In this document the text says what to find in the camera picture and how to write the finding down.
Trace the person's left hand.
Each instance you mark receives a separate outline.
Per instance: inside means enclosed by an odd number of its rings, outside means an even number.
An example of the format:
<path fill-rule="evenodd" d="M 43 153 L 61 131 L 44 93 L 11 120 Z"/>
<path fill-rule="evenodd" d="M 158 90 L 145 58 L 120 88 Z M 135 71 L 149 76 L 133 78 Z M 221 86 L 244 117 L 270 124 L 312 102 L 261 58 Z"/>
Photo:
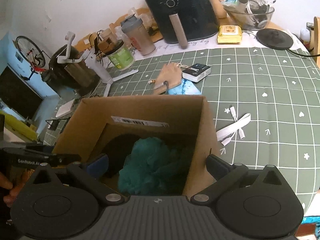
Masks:
<path fill-rule="evenodd" d="M 24 187 L 32 174 L 33 170 L 24 171 L 20 176 L 18 183 L 14 185 L 3 173 L 1 173 L 1 189 L 9 191 L 8 194 L 2 197 L 3 202 L 7 207 L 12 207 L 21 189 Z"/>

